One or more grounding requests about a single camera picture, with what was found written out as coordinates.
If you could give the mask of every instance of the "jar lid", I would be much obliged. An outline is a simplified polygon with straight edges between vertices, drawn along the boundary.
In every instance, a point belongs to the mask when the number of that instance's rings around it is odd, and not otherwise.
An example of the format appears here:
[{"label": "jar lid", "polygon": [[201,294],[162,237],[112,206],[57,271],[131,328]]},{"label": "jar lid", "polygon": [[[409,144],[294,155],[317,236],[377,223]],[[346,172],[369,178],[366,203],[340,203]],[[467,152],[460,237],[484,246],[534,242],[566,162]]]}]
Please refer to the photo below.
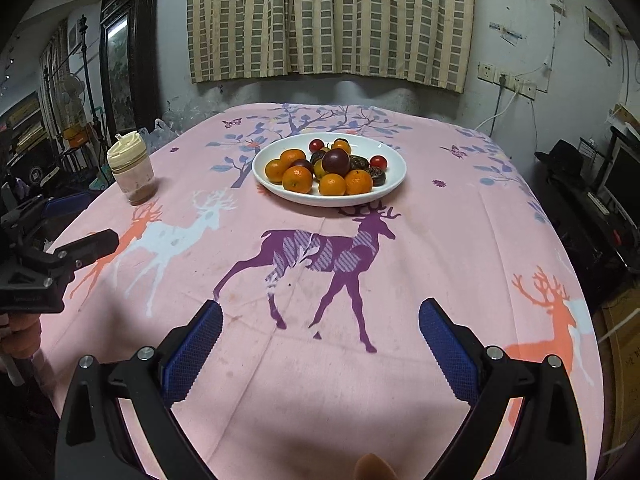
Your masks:
[{"label": "jar lid", "polygon": [[146,153],[145,141],[137,131],[123,136],[116,134],[116,139],[118,139],[117,142],[107,152],[107,161],[112,170],[126,166]]}]

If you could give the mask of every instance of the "purple deer print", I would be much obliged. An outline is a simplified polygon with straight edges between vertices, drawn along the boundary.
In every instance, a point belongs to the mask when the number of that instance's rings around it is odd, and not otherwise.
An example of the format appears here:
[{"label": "purple deer print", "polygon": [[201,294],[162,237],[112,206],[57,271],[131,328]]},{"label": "purple deer print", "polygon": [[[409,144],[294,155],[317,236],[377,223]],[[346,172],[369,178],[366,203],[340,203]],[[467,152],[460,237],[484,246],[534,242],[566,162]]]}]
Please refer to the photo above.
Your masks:
[{"label": "purple deer print", "polygon": [[351,308],[358,321],[360,341],[367,352],[376,352],[371,344],[362,312],[362,297],[360,295],[360,273],[369,269],[378,251],[380,243],[379,235],[385,235],[391,240],[396,235],[391,232],[383,219],[393,220],[399,214],[392,213],[393,208],[386,208],[382,202],[378,206],[368,205],[367,211],[362,211],[362,206],[354,208],[350,214],[338,209],[341,215],[353,217],[354,222],[359,222],[358,233],[353,237],[347,236],[323,236],[301,230],[274,230],[266,231],[262,235],[264,241],[257,256],[236,263],[213,291],[214,299],[220,297],[220,291],[228,280],[244,269],[254,267],[272,266],[273,270],[265,278],[267,284],[267,297],[271,317],[279,329],[286,330],[287,324],[282,319],[276,306],[274,294],[278,280],[284,276],[287,269],[298,264],[307,269],[319,272],[332,272],[334,274],[329,290],[320,300],[320,305],[309,325],[320,323],[324,311],[332,302],[334,296],[347,287],[347,293],[351,298]]}]

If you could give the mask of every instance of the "curtain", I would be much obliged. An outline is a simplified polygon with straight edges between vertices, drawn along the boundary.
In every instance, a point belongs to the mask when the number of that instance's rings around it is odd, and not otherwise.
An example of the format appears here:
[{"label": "curtain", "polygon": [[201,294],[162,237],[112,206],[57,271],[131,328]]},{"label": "curtain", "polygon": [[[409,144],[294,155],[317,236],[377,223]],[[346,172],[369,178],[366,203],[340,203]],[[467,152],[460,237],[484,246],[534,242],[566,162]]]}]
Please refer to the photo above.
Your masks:
[{"label": "curtain", "polygon": [[289,73],[463,92],[474,0],[187,0],[192,82]]},{"label": "curtain", "polygon": [[[42,108],[42,118],[52,138],[57,134],[62,134],[65,129],[71,126],[72,122],[66,113],[65,107],[58,103],[60,83],[70,74],[67,56],[66,20],[62,20],[40,55],[40,88],[38,88],[38,97]],[[48,92],[45,72],[49,75]]]}]

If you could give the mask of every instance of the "finger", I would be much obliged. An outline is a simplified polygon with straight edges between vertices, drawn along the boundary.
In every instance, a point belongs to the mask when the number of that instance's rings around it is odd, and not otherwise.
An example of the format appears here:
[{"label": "finger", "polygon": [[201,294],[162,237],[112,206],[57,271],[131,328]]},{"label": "finger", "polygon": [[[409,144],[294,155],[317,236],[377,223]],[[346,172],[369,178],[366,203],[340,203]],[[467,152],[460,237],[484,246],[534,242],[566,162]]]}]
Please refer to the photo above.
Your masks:
[{"label": "finger", "polygon": [[35,325],[40,319],[40,314],[10,314],[9,327],[14,332],[27,330],[30,326]]},{"label": "finger", "polygon": [[353,471],[354,480],[398,480],[391,466],[372,453],[363,456]]},{"label": "finger", "polygon": [[2,339],[2,350],[17,359],[27,359],[40,348],[41,333],[42,327],[39,322],[31,325],[26,330],[14,332]]}]

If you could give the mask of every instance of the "red cherry tomato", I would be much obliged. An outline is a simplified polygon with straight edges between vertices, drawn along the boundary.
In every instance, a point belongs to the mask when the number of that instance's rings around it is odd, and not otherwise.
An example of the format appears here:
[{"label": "red cherry tomato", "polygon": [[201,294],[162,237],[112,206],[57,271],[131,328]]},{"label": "red cherry tomato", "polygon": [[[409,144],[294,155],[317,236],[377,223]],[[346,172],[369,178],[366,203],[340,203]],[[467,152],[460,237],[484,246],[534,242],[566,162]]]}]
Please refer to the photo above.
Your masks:
[{"label": "red cherry tomato", "polygon": [[371,157],[371,160],[369,161],[369,165],[374,167],[374,168],[380,168],[382,171],[386,170],[386,158],[383,157],[382,155],[375,155]]},{"label": "red cherry tomato", "polygon": [[319,152],[324,148],[324,142],[320,139],[314,139],[309,143],[309,151],[311,153]]}]

